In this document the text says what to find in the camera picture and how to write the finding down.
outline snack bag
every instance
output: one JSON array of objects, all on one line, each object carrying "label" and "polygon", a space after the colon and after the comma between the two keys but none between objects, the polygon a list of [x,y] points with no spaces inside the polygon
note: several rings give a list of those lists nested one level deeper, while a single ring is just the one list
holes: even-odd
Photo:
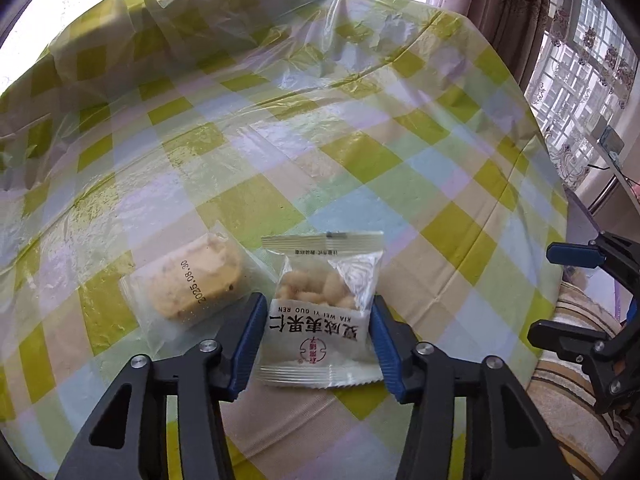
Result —
[{"label": "snack bag", "polygon": [[257,377],[311,388],[382,380],[368,339],[382,233],[271,236],[262,246],[284,261]]},{"label": "snack bag", "polygon": [[120,280],[120,290],[157,354],[179,354],[222,325],[222,310],[250,292],[273,295],[276,277],[220,223]]}]

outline pink curtain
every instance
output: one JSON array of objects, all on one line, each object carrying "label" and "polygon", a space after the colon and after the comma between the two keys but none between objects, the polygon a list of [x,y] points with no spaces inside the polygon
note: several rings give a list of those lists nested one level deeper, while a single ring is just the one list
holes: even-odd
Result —
[{"label": "pink curtain", "polygon": [[468,16],[524,91],[542,45],[550,0],[429,0]]}]

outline table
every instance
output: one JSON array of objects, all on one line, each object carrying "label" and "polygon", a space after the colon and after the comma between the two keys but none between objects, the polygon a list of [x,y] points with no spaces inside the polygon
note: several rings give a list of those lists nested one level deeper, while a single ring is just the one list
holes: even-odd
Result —
[{"label": "table", "polygon": [[[265,261],[263,235],[384,231],[378,291],[398,316],[451,356],[498,354],[530,378],[567,202],[520,89],[462,16],[409,0],[104,0],[2,95],[0,146],[0,428],[48,478],[148,350],[118,280],[217,221]],[[409,411],[381,383],[251,381],[223,416],[239,479],[376,479],[398,466]]]}]

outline yellow-green checkered pattern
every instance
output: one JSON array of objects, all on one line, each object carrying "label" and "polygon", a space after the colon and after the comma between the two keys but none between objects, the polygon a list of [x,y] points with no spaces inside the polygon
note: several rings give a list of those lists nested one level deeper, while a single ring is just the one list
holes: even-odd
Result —
[{"label": "yellow-green checkered pattern", "polygon": [[[148,351],[118,280],[217,221],[265,260],[263,235],[383,230],[396,315],[528,381],[567,209],[540,139],[478,31],[425,4],[104,0],[0,98],[2,432],[53,478]],[[240,480],[391,478],[409,417],[382,384],[252,381],[222,409]]]}]

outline lace curtain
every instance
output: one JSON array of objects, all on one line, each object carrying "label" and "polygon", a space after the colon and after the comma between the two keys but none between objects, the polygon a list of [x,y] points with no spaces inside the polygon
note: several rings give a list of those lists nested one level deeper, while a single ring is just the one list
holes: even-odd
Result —
[{"label": "lace curtain", "polygon": [[638,60],[600,0],[551,0],[552,16],[525,92],[551,160],[573,190],[597,152],[588,124],[614,128],[626,106]]}]

